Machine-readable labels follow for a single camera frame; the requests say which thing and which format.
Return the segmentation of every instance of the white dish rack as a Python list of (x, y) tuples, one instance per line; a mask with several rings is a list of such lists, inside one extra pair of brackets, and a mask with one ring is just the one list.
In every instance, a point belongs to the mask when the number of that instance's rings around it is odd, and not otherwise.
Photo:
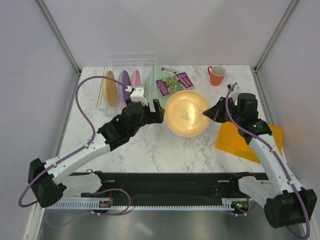
[[(145, 97), (150, 103), (151, 110), (154, 108), (152, 100), (156, 98), (156, 67), (160, 65), (160, 61), (156, 54), (126, 54), (126, 55), (110, 55), (106, 58), (103, 75), (112, 71), (116, 80), (120, 73), (126, 70), (129, 73), (130, 79), (132, 73), (138, 70), (141, 77), (141, 85), (144, 86)], [(116, 94), (116, 104), (114, 107), (109, 106), (103, 95), (102, 79), (100, 91), (97, 101), (97, 108), (106, 116), (115, 116), (120, 114), (124, 105), (120, 100), (119, 92)]]

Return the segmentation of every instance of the mug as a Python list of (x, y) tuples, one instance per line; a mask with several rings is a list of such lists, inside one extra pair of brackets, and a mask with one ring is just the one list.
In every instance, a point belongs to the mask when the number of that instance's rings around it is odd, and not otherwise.
[(210, 76), (210, 83), (212, 86), (219, 86), (225, 78), (226, 70), (222, 66), (208, 66), (208, 74)]

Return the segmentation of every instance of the round plate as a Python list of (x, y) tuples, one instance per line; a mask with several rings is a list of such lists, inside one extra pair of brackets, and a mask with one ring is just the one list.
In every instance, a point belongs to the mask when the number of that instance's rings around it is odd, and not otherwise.
[[(126, 86), (131, 86), (131, 82), (130, 82), (130, 76), (129, 73), (126, 70), (123, 70), (120, 75), (119, 75), (119, 81), (123, 84), (125, 84)], [(130, 98), (130, 93), (126, 92), (126, 88), (122, 87), (120, 84), (118, 84), (117, 86), (118, 88), (118, 92), (120, 95), (120, 100), (121, 102), (127, 106), (126, 100)]]
[[(112, 71), (108, 71), (104, 76), (108, 78), (115, 79), (114, 74)], [(117, 86), (116, 83), (113, 81), (110, 81), (108, 79), (102, 80), (102, 93), (105, 102), (110, 106), (114, 107), (117, 102)]]
[(210, 119), (203, 115), (210, 105), (200, 93), (183, 90), (173, 94), (165, 105), (164, 120), (176, 134), (192, 137), (202, 133)]
[(141, 78), (138, 70), (135, 70), (131, 76), (131, 87), (141, 86)]

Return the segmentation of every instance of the purple book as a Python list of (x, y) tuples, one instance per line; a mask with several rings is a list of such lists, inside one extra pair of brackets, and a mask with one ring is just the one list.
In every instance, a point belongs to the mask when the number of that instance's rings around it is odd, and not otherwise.
[(163, 97), (193, 86), (193, 83), (185, 72), (162, 78), (155, 81), (155, 83)]

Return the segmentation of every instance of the table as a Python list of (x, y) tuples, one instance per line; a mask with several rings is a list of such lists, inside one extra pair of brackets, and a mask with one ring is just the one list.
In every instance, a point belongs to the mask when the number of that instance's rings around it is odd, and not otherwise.
[[(207, 66), (170, 67), (186, 72), (194, 84), (193, 90), (201, 93), (211, 106), (227, 94), (227, 84), (238, 82), (243, 92), (256, 95), (259, 117), (265, 119), (249, 65), (224, 65), (226, 76), (220, 86), (210, 85)], [(103, 75), (103, 71), (103, 67), (85, 67), (80, 82), (90, 76)], [(100, 79), (90, 80), (80, 88), (78, 96), (81, 107), (96, 129), (112, 119), (97, 108), (100, 85)], [(92, 160), (77, 172), (85, 172), (87, 169), (132, 173), (264, 172), (261, 164), (216, 149), (219, 129), (220, 123), (210, 121), (203, 133), (194, 137), (183, 137), (173, 133), (165, 122), (146, 125), (128, 143)], [(60, 153), (63, 154), (88, 140), (91, 131), (74, 101)]]

